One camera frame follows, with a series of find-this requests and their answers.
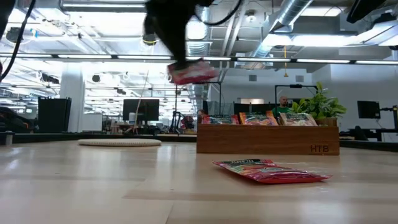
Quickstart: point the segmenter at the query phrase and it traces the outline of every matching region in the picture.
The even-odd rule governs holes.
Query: pillar
[[[85,79],[81,63],[64,63],[60,98],[71,98],[68,132],[81,132],[85,110]]]

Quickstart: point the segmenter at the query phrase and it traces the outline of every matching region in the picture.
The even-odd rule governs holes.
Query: wooden box
[[[337,127],[199,124],[197,153],[340,154]]]

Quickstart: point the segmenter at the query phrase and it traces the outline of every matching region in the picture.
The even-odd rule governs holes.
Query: vent
[[[249,75],[249,82],[256,82],[257,81],[257,75]]]
[[[303,75],[296,75],[296,82],[304,82],[304,76]]]

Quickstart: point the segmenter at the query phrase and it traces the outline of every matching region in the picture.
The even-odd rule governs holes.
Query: round mat
[[[83,146],[124,146],[124,147],[142,147],[159,146],[161,141],[155,139],[81,139],[79,145]]]

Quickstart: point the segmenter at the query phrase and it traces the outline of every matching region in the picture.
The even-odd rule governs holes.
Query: table surface
[[[1,223],[398,223],[396,153],[253,156],[196,154],[195,147],[0,147]],[[253,158],[334,176],[264,185],[211,163]]]

